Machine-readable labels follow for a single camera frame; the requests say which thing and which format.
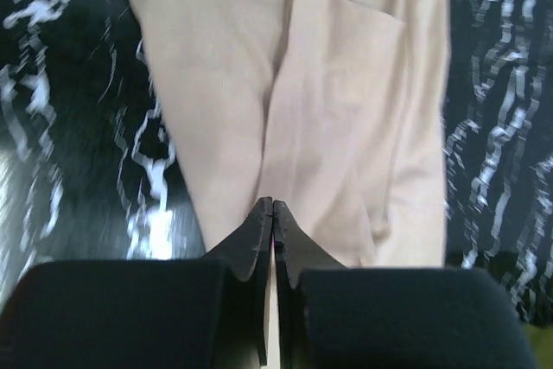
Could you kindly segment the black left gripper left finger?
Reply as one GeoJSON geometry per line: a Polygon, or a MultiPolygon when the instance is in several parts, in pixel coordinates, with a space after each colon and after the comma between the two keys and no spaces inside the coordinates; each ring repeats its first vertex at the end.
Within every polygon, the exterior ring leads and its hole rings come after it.
{"type": "Polygon", "coordinates": [[[273,202],[198,259],[39,264],[1,314],[4,368],[259,368],[273,202]]]}

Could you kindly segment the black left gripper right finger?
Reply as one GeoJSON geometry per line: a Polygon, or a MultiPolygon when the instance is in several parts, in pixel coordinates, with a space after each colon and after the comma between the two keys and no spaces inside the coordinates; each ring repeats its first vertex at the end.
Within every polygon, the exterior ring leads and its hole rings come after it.
{"type": "Polygon", "coordinates": [[[483,270],[347,268],[274,205],[284,368],[534,368],[504,289],[483,270]]]}

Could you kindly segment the beige t shirt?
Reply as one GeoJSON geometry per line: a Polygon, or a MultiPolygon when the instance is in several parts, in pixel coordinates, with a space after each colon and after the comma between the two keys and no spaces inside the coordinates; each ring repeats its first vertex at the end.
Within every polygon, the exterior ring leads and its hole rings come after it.
{"type": "Polygon", "coordinates": [[[445,256],[448,0],[130,0],[204,246],[262,197],[347,266],[445,256]]]}

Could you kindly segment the olive green plastic bin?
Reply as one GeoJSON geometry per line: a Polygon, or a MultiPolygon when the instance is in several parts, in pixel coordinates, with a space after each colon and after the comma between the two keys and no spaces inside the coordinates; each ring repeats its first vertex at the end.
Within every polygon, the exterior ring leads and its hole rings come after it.
{"type": "Polygon", "coordinates": [[[553,327],[536,327],[529,324],[525,332],[540,369],[553,369],[553,327]]]}

